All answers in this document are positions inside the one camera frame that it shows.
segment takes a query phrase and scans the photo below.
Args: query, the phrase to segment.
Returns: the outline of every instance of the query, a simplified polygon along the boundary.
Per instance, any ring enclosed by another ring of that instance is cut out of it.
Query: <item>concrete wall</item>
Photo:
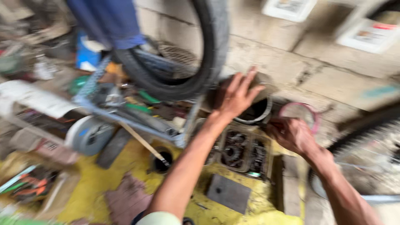
[[[135,0],[145,34],[201,56],[202,38],[189,0]],[[390,77],[400,72],[400,42],[383,54],[334,43],[333,31],[361,0],[319,0],[307,20],[294,23],[260,13],[260,0],[228,0],[230,49],[226,66],[258,64],[285,98],[313,105],[339,123],[396,101]]]

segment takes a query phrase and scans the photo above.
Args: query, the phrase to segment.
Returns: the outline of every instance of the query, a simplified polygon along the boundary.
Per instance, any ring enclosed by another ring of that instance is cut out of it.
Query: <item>metal plate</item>
[[[207,197],[241,214],[246,212],[251,189],[218,174],[213,174]]]

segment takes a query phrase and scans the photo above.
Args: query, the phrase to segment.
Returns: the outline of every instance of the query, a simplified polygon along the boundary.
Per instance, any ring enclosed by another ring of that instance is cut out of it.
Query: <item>yellow surface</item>
[[[174,159],[180,154],[180,149],[168,147],[174,155]],[[163,179],[163,175],[152,172],[149,169],[149,151],[138,141],[131,140],[125,149],[108,170],[96,166],[97,156],[81,157],[77,163],[81,180],[75,188],[66,208],[58,216],[58,221],[71,222],[76,219],[86,218],[90,222],[111,224],[104,192],[115,190],[120,184],[125,172],[131,171],[132,175],[146,184],[146,192],[153,193]],[[231,180],[239,182],[252,189],[246,214],[242,215],[219,203],[208,199],[204,192],[213,173],[220,174]],[[271,195],[271,187],[268,182],[246,178],[230,172],[225,167],[214,163],[205,166],[199,178],[197,186],[186,208],[185,216],[190,217],[197,225],[203,224],[279,224],[300,225],[303,220],[299,217],[287,216],[277,211],[268,200]]]

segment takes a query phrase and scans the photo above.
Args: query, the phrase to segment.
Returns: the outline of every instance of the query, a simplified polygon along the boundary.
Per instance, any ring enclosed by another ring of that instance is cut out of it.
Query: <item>white label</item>
[[[382,45],[397,32],[396,25],[374,23],[361,29],[354,39],[374,45]]]
[[[302,6],[304,4],[304,0],[279,0],[276,3],[276,7],[291,11],[293,13],[298,13],[300,12]]]

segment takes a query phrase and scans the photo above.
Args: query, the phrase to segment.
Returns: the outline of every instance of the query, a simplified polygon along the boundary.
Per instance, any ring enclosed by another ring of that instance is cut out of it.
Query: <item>metal tray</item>
[[[263,161],[262,167],[261,167],[261,177],[252,177],[251,175],[249,175],[247,172],[250,170],[250,166],[251,166],[251,161],[253,160],[253,158],[251,157],[251,146],[253,145],[253,143],[258,140],[260,142],[262,142],[265,146],[265,159]],[[252,138],[251,138],[251,146],[250,146],[250,151],[249,151],[249,160],[248,160],[248,170],[244,173],[241,173],[243,176],[252,178],[252,179],[257,179],[257,180],[266,180],[266,179],[270,179],[270,165],[272,165],[272,160],[273,160],[273,153],[271,152],[272,149],[272,142],[269,138],[264,137],[262,135],[257,135],[257,134],[252,134]]]
[[[242,159],[243,159],[244,162],[243,162],[243,165],[241,167],[239,167],[239,168],[228,166],[228,165],[222,163],[222,161],[221,161],[221,157],[222,157],[222,153],[221,152],[225,149],[226,135],[227,135],[228,131],[230,131],[230,130],[243,133],[248,138],[247,145],[245,146],[244,152],[243,152],[243,158]],[[219,164],[225,166],[226,168],[229,168],[232,171],[240,172],[240,173],[246,172],[248,170],[248,160],[249,160],[249,153],[250,153],[251,137],[252,137],[252,133],[249,130],[244,129],[244,128],[239,127],[239,126],[235,126],[235,125],[228,125],[227,128],[225,128],[225,130],[223,131],[222,136],[221,136],[219,151],[216,154],[217,162]]]

